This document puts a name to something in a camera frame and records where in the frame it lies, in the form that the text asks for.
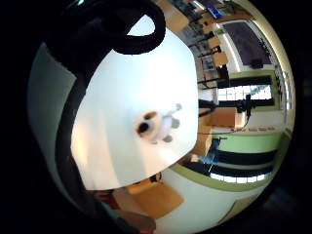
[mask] black cable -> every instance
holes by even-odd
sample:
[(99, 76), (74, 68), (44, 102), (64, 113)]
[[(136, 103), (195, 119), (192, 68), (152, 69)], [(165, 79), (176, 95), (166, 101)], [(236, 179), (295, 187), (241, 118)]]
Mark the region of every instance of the black cable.
[(234, 134), (234, 133), (237, 133), (237, 132), (242, 132), (242, 130), (248, 125), (248, 122), (250, 121), (250, 116), (247, 117), (247, 121), (246, 121), (246, 124), (244, 125), (244, 127), (242, 129), (238, 129), (238, 130), (235, 130), (235, 131), (231, 131), (231, 132), (228, 132), (228, 133), (197, 133), (197, 134), (200, 134), (200, 135), (227, 135), (227, 134)]

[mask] white table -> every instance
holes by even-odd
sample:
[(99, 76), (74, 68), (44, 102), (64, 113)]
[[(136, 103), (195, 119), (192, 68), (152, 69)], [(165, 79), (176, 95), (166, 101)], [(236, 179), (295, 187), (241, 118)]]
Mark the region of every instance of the white table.
[[(147, 16), (130, 34), (154, 30)], [(180, 121), (172, 142), (151, 144), (134, 124), (143, 111), (166, 113), (176, 103)], [(198, 92), (195, 61), (189, 49), (167, 29), (163, 43), (148, 54), (111, 51), (98, 66), (78, 109), (71, 150), (87, 189), (126, 186), (163, 171), (195, 145)]]

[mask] white wall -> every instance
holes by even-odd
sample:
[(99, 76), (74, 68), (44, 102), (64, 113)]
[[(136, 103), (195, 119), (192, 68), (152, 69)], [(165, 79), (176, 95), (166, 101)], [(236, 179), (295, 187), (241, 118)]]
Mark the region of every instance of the white wall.
[(271, 127), (284, 125), (285, 111), (252, 111), (252, 116), (247, 127)]
[(265, 185), (244, 192), (227, 192), (193, 182), (171, 169), (162, 172), (163, 180), (184, 202), (171, 213), (156, 219), (157, 234), (196, 233), (214, 227), (237, 199), (258, 194)]

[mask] wall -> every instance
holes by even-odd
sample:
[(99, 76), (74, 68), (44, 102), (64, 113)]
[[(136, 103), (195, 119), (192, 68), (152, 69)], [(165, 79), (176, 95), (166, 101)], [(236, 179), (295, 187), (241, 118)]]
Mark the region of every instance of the wall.
[(279, 147), (282, 133), (263, 135), (226, 135), (219, 145), (219, 150), (235, 153), (261, 153)]
[(196, 233), (211, 228), (228, 213), (236, 200), (259, 194), (266, 186), (244, 192), (221, 191), (193, 182), (171, 169), (163, 171), (163, 180), (183, 196), (184, 202), (156, 219), (157, 234)]
[(247, 127), (271, 127), (284, 125), (283, 110), (252, 112)]

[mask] green wall stripe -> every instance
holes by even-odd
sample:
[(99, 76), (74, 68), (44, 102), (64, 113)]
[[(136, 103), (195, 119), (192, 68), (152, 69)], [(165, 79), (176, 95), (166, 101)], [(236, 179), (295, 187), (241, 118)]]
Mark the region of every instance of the green wall stripe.
[(283, 160), (287, 154), (287, 151), (289, 149), (290, 143), (291, 143), (292, 137), (289, 136), (286, 132), (282, 133), (281, 141), (279, 149), (276, 153), (275, 162), (274, 162), (274, 168), (273, 168), (273, 176), (278, 172), (280, 169)]
[(219, 150), (234, 153), (262, 153), (279, 147), (282, 133), (264, 135), (226, 135), (219, 145)]
[(215, 189), (219, 189), (223, 191), (232, 191), (232, 192), (248, 191), (254, 188), (258, 188), (259, 186), (262, 186), (262, 185), (267, 185), (273, 179), (274, 175), (278, 172), (278, 170), (280, 169), (283, 163), (283, 160), (289, 148), (290, 141), (291, 141), (291, 138), (286, 133), (281, 134), (278, 151), (275, 156), (275, 162), (274, 162), (272, 175), (262, 181), (257, 181), (254, 183), (229, 183), (229, 182), (217, 180), (217, 179), (208, 177), (206, 175), (202, 175), (192, 170), (189, 170), (180, 164), (174, 164), (173, 166), (171, 166), (171, 169), (175, 171), (176, 173), (196, 183), (202, 184), (204, 186), (208, 186), (210, 188), (215, 188)]

